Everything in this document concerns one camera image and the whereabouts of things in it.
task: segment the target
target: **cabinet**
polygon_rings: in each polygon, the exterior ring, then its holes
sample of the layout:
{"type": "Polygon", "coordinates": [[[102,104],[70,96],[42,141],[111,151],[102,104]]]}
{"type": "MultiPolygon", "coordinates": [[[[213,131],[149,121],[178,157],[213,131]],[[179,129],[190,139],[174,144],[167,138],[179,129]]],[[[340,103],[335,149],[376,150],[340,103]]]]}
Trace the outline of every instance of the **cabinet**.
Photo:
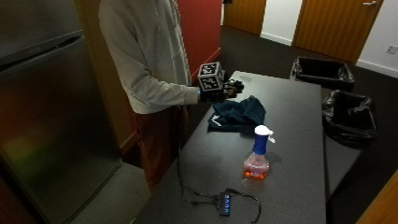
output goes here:
{"type": "Polygon", "coordinates": [[[119,153],[123,154],[137,144],[139,137],[134,130],[131,109],[100,30],[100,2],[101,0],[74,0],[110,127],[119,153]]]}
{"type": "Polygon", "coordinates": [[[398,220],[398,170],[387,184],[379,191],[367,210],[358,220],[358,224],[396,223],[398,220]]]}
{"type": "Polygon", "coordinates": [[[16,198],[6,184],[4,177],[0,175],[0,223],[9,224],[36,224],[36,220],[28,212],[28,209],[16,198]]]}

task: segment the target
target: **door handle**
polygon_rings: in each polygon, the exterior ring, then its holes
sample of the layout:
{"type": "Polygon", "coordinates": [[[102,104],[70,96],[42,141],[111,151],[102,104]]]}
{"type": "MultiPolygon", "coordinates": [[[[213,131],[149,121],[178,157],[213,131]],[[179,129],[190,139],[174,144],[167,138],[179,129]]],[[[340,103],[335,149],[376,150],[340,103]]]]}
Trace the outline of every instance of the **door handle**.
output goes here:
{"type": "Polygon", "coordinates": [[[376,2],[375,1],[371,1],[371,2],[368,2],[368,3],[362,3],[363,4],[363,6],[374,6],[375,4],[376,4],[376,2]]]}

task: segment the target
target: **dark floor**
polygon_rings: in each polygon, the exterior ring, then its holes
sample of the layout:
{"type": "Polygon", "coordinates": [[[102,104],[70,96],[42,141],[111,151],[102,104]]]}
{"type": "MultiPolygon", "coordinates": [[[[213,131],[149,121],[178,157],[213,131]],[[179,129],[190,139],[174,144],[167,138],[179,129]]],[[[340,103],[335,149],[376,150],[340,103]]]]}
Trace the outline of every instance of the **dark floor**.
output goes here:
{"type": "MultiPolygon", "coordinates": [[[[289,47],[229,27],[221,27],[218,61],[229,74],[242,71],[289,78],[297,56],[330,59],[289,47]]],[[[378,139],[363,150],[327,202],[328,223],[351,224],[360,217],[378,191],[398,168],[398,78],[348,64],[355,78],[352,93],[366,95],[375,104],[378,139]]],[[[194,106],[189,132],[211,104],[194,106]]]]}

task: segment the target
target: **wooden door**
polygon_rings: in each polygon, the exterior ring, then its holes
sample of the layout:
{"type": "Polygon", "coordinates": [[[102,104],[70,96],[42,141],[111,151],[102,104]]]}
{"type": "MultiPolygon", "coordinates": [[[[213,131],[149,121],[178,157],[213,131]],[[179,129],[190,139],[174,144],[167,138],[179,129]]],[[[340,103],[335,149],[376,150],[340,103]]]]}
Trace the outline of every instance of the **wooden door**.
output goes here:
{"type": "Polygon", "coordinates": [[[223,4],[222,25],[259,35],[266,0],[233,0],[223,4]]]}
{"type": "Polygon", "coordinates": [[[294,46],[355,63],[383,0],[303,0],[294,46]]]}
{"type": "Polygon", "coordinates": [[[398,220],[398,170],[374,198],[356,224],[396,223],[398,220]]]}

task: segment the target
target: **gray table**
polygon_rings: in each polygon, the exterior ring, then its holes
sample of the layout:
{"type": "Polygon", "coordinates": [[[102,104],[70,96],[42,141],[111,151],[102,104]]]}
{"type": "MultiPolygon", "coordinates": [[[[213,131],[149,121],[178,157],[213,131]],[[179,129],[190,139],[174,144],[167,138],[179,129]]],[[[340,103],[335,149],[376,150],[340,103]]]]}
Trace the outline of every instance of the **gray table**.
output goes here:
{"type": "MultiPolygon", "coordinates": [[[[270,174],[262,181],[242,178],[242,161],[254,137],[207,132],[210,108],[181,152],[183,181],[207,194],[233,188],[254,195],[262,202],[258,223],[326,223],[320,87],[242,72],[234,72],[231,78],[245,85],[235,100],[253,95],[266,109],[265,125],[275,139],[267,146],[270,174]]],[[[195,196],[186,192],[186,198],[195,196]]],[[[255,212],[255,202],[239,196],[231,200],[229,217],[221,217],[210,204],[183,203],[174,162],[134,224],[249,224],[255,212]]]]}

